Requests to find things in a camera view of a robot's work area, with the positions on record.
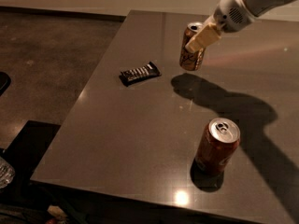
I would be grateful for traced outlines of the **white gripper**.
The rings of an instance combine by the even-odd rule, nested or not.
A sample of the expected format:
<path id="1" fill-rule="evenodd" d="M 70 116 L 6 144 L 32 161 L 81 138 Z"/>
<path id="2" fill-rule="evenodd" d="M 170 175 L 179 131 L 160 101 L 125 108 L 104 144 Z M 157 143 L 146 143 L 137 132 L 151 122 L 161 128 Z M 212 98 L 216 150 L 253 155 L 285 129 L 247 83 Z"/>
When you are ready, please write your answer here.
<path id="1" fill-rule="evenodd" d="M 234 33 L 252 24 L 256 17 L 247 9 L 243 0 L 220 0 L 214 13 L 204 26 L 185 45 L 190 53 L 212 45 L 221 39 L 221 32 Z"/>

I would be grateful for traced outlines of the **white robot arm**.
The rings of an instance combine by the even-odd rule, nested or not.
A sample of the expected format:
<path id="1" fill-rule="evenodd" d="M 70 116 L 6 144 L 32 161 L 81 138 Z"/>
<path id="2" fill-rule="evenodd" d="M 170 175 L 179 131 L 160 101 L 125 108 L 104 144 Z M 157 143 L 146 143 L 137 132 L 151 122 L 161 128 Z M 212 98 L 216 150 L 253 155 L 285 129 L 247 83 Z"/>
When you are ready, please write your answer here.
<path id="1" fill-rule="evenodd" d="M 190 39 L 185 48 L 190 53 L 205 49 L 221 38 L 222 33 L 241 31 L 267 11 L 297 0 L 220 0 L 214 13 Z"/>

